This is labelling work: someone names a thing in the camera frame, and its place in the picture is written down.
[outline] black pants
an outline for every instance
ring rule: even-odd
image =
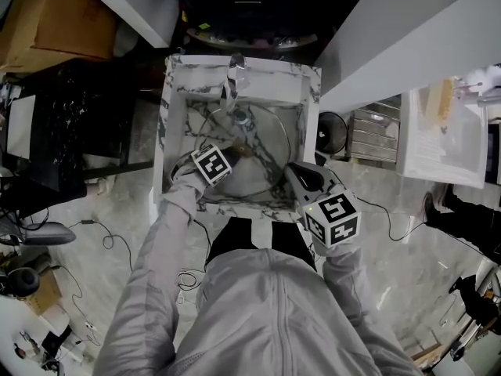
[[[257,249],[251,240],[252,220],[232,217],[212,243],[207,258],[209,263],[216,256],[235,249]],[[272,222],[272,249],[304,260],[315,271],[315,260],[306,246],[297,224]]]
[[[475,290],[475,277],[468,277],[458,287],[467,314],[482,326],[487,326],[498,317],[498,308],[494,302],[482,298]]]
[[[453,213],[433,210],[427,214],[427,226],[456,238],[464,238],[497,263],[501,262],[501,212],[481,204],[463,202],[451,194],[447,207]]]

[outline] marble countertop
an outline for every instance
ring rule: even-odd
[[[167,59],[157,129],[155,197],[168,190],[168,175],[183,154],[205,143],[224,144],[225,135],[216,132],[217,127],[211,121],[204,122],[208,113],[218,107],[228,62],[228,56],[173,55]],[[280,178],[287,160],[314,161],[320,70],[261,59],[247,59],[247,67],[250,86],[240,93],[237,107],[250,107],[254,113],[244,133],[246,143],[262,164],[262,174],[253,167],[253,183],[247,185],[249,190],[235,181],[236,177],[228,178],[222,187],[207,190],[198,210],[252,219],[297,221],[294,197]],[[255,115],[261,113],[259,107],[273,115]],[[273,118],[280,118],[287,137],[273,124]],[[285,138],[289,141],[290,155],[285,150]],[[234,172],[238,171],[244,170],[235,167]],[[272,188],[256,196],[242,197],[247,192],[262,190],[260,185],[263,190],[267,185]]]

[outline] marble floor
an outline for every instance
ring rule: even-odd
[[[154,142],[155,117],[152,107],[143,107],[135,121],[133,146],[137,158],[150,154]],[[422,220],[420,214],[423,195],[433,183],[402,178],[395,172],[357,164],[331,162],[330,167],[346,187],[362,199],[383,205],[391,213],[391,234],[400,237]],[[114,188],[105,196],[90,196],[50,208],[50,220],[67,226],[82,219],[102,222],[112,233],[119,233],[129,243],[132,261],[135,261],[150,223],[154,220],[151,204],[152,170],[119,175]],[[500,190],[486,185],[483,190],[457,187],[457,194],[468,201],[497,208]],[[448,295],[452,282],[460,275],[476,273],[482,255],[457,240],[421,226],[407,238],[394,242],[388,238],[386,213],[379,208],[361,203],[362,229],[358,237],[364,252],[370,283],[377,306],[391,323],[398,340],[409,354],[433,345],[436,340],[446,344],[457,332],[457,320],[463,313],[461,300]],[[213,240],[228,222],[217,215],[198,216]],[[117,240],[113,249],[102,246],[106,235],[98,225],[79,225],[73,228],[77,240],[52,248],[55,262],[64,264],[77,278],[84,298],[77,299],[88,321],[96,327],[100,343],[114,315],[115,305],[128,280],[128,251]],[[271,223],[260,220],[253,223],[253,242],[260,248],[271,245]],[[186,241],[184,267],[202,277],[207,254],[204,230],[192,224]],[[321,268],[322,259],[317,262]],[[85,321],[76,310],[71,294],[77,292],[74,281],[57,271],[63,292],[63,307],[70,314],[74,329],[86,335]],[[195,291],[184,291],[178,298],[180,313],[175,343],[178,344],[196,317]],[[99,347],[87,344],[88,354],[96,357]]]

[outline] marble sink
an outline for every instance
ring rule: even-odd
[[[229,56],[173,55],[166,64],[155,151],[155,198],[168,191],[169,175],[183,154],[207,143],[232,144],[220,124],[224,118],[218,122],[211,116],[219,108]],[[250,86],[240,92],[235,110],[248,114],[241,131],[254,156],[241,161],[221,185],[207,189],[198,210],[292,222],[298,215],[283,168],[288,161],[314,162],[320,70],[253,58],[247,58],[247,69]]]

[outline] gray sleeve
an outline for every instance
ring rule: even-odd
[[[342,244],[327,252],[323,277],[339,306],[369,350],[382,375],[422,375],[403,352],[376,307],[362,264],[362,249]]]
[[[201,176],[193,173],[179,178],[160,197],[159,217],[146,235],[118,302],[94,375],[153,376],[174,360],[176,280],[188,225],[204,188]]]

